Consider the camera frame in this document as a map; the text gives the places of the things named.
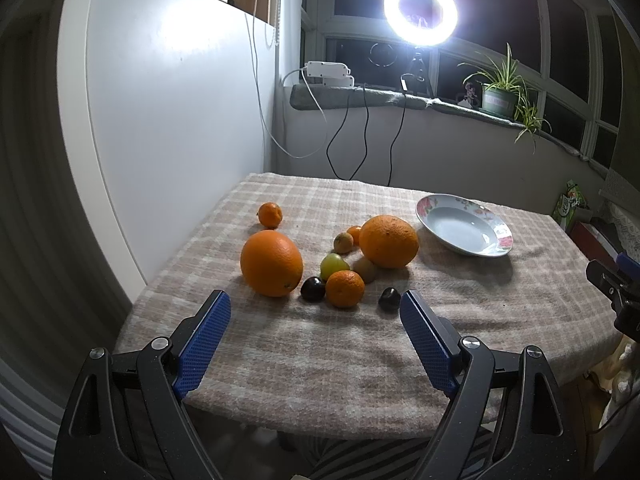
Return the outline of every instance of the green bag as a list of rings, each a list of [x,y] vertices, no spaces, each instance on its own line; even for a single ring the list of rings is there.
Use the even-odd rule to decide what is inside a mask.
[[[551,217],[562,229],[567,231],[578,207],[586,208],[587,201],[578,185],[573,180],[570,180],[566,183],[566,192],[558,197],[556,208]]]

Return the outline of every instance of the large orange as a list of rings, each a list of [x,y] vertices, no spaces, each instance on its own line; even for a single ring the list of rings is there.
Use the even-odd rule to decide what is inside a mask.
[[[399,269],[418,253],[418,235],[397,216],[374,216],[360,229],[360,249],[377,266]]]
[[[253,290],[279,298],[298,286],[302,278],[302,256],[285,235],[277,231],[260,231],[244,243],[240,269]]]
[[[364,282],[352,270],[339,270],[326,280],[324,286],[329,303],[338,308],[356,306],[364,295]]]

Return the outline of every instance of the green plant leaves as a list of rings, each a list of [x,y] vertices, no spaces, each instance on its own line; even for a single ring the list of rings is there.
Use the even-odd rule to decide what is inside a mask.
[[[537,117],[538,108],[536,107],[536,105],[531,105],[529,103],[527,84],[525,83],[524,78],[520,74],[516,73],[520,62],[517,59],[513,59],[513,56],[511,54],[511,45],[509,43],[507,43],[507,57],[506,59],[502,60],[502,63],[499,67],[489,56],[485,55],[485,57],[494,67],[493,73],[472,63],[459,63],[458,66],[467,65],[472,66],[473,68],[478,70],[477,72],[474,72],[473,74],[465,77],[462,81],[462,84],[466,84],[466,82],[469,81],[472,77],[482,76],[489,82],[484,86],[486,90],[497,88],[517,94],[518,104],[516,105],[514,117],[516,121],[520,121],[524,125],[524,128],[520,131],[514,142],[518,142],[523,134],[529,132],[531,134],[531,138],[533,139],[533,152],[535,153],[536,139],[534,137],[534,133],[537,130],[542,129],[543,123],[548,124],[549,130],[551,130],[551,124],[549,124],[549,121],[547,121],[546,119]]]

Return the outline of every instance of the yellow fruit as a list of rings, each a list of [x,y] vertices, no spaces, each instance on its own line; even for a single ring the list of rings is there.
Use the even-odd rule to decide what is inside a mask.
[[[364,295],[364,282],[352,270],[334,272],[326,282],[326,298],[338,308],[355,306]]]
[[[329,276],[339,270],[350,270],[349,264],[342,259],[340,254],[329,253],[320,263],[320,278],[326,281]]]
[[[377,266],[399,269],[418,253],[418,235],[396,216],[374,216],[360,230],[360,249]]]
[[[353,249],[353,237],[349,233],[340,233],[334,240],[334,251],[346,254]]]
[[[302,278],[302,256],[296,245],[276,231],[251,235],[240,253],[240,269],[248,285],[265,296],[286,296]]]
[[[273,202],[262,204],[256,214],[259,222],[269,229],[275,229],[282,222],[282,209]]]
[[[378,268],[365,257],[362,257],[357,262],[355,262],[352,267],[353,272],[357,272],[362,278],[363,282],[371,283],[376,279]]]
[[[347,232],[353,237],[353,245],[360,244],[360,229],[359,225],[352,225],[347,229]]]

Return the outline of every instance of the power cable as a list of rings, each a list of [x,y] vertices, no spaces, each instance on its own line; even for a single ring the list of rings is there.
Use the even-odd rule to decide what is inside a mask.
[[[355,91],[356,89],[354,88],[353,91],[347,94],[347,110],[345,111],[344,117],[342,118],[342,123],[340,124],[340,128],[336,130],[336,132],[334,133],[334,136],[331,138],[331,140],[329,141],[329,144],[326,147],[326,160],[329,161],[329,166],[331,166],[331,171],[334,172],[335,177],[340,180],[344,180],[344,179],[335,172],[334,165],[332,164],[331,158],[329,157],[329,148],[331,147],[332,142],[334,142],[335,137],[338,136],[338,134],[340,133],[340,130],[342,129],[342,127],[344,126],[344,123],[347,120],[347,115],[349,115],[349,100],[351,99],[351,94],[353,94]]]
[[[362,160],[360,161],[360,164],[356,168],[356,171],[353,172],[353,174],[351,175],[349,180],[353,180],[353,177],[356,175],[356,173],[358,173],[358,170],[364,164],[364,161],[367,158],[367,153],[369,152],[369,149],[367,147],[367,126],[369,126],[369,107],[367,106],[366,86],[367,86],[367,84],[363,83],[363,85],[362,85],[362,98],[364,99],[364,107],[367,109],[367,120],[364,123],[364,156],[362,157]]]
[[[607,421],[600,426],[597,430],[593,430],[593,431],[587,431],[584,434],[585,437],[585,444],[584,444],[584,469],[587,469],[587,461],[588,461],[588,457],[589,457],[589,444],[591,441],[591,437],[593,435],[599,434],[601,431],[603,431],[610,423],[612,423],[612,421],[616,418],[616,415],[619,414],[622,410],[624,410],[629,403],[634,400],[638,395],[640,395],[640,390],[638,390],[636,393],[632,394],[623,404],[620,404],[620,406],[618,406],[616,408],[616,410],[611,414],[611,416],[607,419]]]
[[[284,78],[281,81],[282,88],[284,89],[284,81],[291,74],[293,74],[295,72],[300,72],[302,74],[302,79],[305,82],[306,89],[308,90],[309,95],[311,95],[311,98],[316,103],[316,106],[318,107],[318,110],[320,110],[320,113],[322,114],[322,118],[324,119],[324,125],[326,127],[325,132],[324,132],[324,140],[322,141],[322,144],[320,144],[320,146],[318,146],[318,148],[316,150],[313,150],[311,153],[308,153],[307,155],[297,156],[297,155],[293,155],[292,153],[289,153],[276,140],[276,138],[271,133],[269,127],[267,126],[266,120],[264,119],[264,113],[262,111],[262,100],[260,98],[260,87],[259,87],[259,84],[258,84],[258,49],[257,49],[256,43],[255,43],[255,15],[257,13],[257,9],[258,9],[258,0],[254,0],[254,15],[253,15],[253,20],[252,20],[252,31],[251,31],[249,50],[251,52],[251,65],[252,65],[252,69],[253,69],[253,73],[254,73],[255,91],[256,91],[257,96],[258,96],[258,110],[260,111],[260,121],[262,122],[263,132],[267,133],[271,137],[271,140],[275,143],[275,145],[278,146],[284,153],[289,155],[291,158],[307,158],[308,156],[315,155],[317,152],[322,150],[322,147],[324,146],[326,140],[329,137],[329,123],[326,120],[326,115],[324,114],[324,110],[322,110],[321,106],[318,103],[318,100],[316,99],[316,97],[314,96],[313,92],[311,91],[311,87],[309,86],[309,83],[306,81],[305,73],[303,72],[303,68],[297,68],[297,69],[292,70],[291,72],[287,73],[287,75],[284,76]],[[274,30],[273,33],[274,33],[274,36],[273,36],[273,39],[271,41],[272,44],[273,44],[273,41],[274,41],[274,38],[275,38],[276,31]],[[285,126],[284,121],[285,121],[285,119],[284,119],[284,110],[283,110],[283,114],[282,114],[283,130],[284,130],[284,126]]]
[[[391,142],[391,147],[389,148],[389,180],[386,181],[386,186],[389,187],[391,185],[391,174],[394,170],[394,144],[396,143],[396,139],[398,135],[400,135],[400,130],[402,130],[402,124],[404,124],[404,113],[406,112],[406,92],[402,92],[404,94],[404,105],[402,106],[402,119],[400,119],[400,127],[398,128],[398,133],[394,137],[394,140]]]

